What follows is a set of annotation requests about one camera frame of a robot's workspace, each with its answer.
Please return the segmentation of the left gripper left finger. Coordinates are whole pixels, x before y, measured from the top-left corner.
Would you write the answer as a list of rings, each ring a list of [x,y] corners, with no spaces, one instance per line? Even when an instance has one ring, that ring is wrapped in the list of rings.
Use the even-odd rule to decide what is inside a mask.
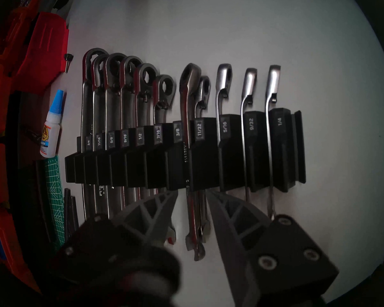
[[[178,278],[179,261],[164,247],[177,196],[177,191],[154,195],[112,219],[95,214],[49,261],[49,270],[60,278],[97,278],[118,269]]]

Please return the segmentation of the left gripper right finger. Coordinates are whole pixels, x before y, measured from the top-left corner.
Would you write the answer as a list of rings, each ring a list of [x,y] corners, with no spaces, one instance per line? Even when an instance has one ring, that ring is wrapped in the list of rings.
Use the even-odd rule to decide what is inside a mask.
[[[338,268],[286,214],[269,219],[237,197],[206,190],[213,228],[236,307],[325,306]]]

